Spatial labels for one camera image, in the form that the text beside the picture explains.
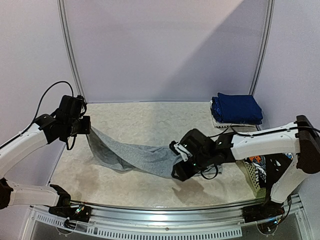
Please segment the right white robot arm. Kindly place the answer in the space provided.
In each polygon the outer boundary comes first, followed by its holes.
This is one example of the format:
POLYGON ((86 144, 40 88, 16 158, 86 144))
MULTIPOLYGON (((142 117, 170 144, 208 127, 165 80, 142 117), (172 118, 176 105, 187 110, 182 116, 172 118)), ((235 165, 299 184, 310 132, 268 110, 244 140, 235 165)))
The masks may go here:
POLYGON ((263 156, 268 197, 258 213, 262 218, 269 218, 304 179, 319 173, 319 133, 304 115, 267 130, 222 133, 216 140, 194 128, 180 142, 169 145, 182 157, 173 166, 171 176, 183 182, 212 165, 263 156))

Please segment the grey tank top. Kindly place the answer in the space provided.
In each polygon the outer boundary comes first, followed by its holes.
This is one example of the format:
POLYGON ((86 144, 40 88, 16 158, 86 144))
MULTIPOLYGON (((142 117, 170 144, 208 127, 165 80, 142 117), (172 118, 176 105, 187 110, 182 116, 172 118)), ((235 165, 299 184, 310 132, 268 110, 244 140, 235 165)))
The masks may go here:
POLYGON ((122 143, 94 127, 86 138, 95 163, 114 171, 138 170, 170 179, 174 165, 184 163, 168 146, 122 143))

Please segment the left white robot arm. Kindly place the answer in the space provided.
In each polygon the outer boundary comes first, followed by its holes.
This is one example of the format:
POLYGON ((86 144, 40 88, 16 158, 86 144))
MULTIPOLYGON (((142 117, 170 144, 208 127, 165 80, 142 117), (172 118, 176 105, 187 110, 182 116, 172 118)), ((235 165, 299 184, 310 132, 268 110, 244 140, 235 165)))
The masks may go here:
POLYGON ((13 205, 44 205, 54 207, 63 217, 74 213, 71 196, 58 185, 26 185, 15 183, 5 175, 15 165, 36 150, 59 140, 88 135, 91 119, 86 115, 84 97, 64 95, 59 107, 51 114, 43 114, 31 125, 0 147, 0 208, 13 205))

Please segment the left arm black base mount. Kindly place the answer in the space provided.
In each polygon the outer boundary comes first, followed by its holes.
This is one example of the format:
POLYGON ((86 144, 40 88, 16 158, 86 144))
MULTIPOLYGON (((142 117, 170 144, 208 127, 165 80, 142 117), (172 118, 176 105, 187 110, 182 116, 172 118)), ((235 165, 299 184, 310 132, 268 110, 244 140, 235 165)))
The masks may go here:
POLYGON ((71 196, 62 187, 50 184, 58 195, 58 202, 55 206, 50 206, 48 212, 52 215, 69 219, 71 221, 80 221, 88 223, 93 208, 85 205, 84 203, 71 203, 71 196))

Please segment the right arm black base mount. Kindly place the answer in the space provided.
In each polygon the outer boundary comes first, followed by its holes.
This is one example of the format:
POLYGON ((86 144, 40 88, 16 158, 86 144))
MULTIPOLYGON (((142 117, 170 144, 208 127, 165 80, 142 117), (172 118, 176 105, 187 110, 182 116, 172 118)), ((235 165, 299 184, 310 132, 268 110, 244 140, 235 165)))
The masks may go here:
POLYGON ((284 203, 277 203, 267 198, 263 203, 246 206, 242 208, 242 217, 246 223, 256 222, 264 219, 275 219, 280 216, 280 219, 275 220, 275 224, 283 222, 290 213, 292 198, 289 196, 286 200, 288 210, 285 212, 284 203))

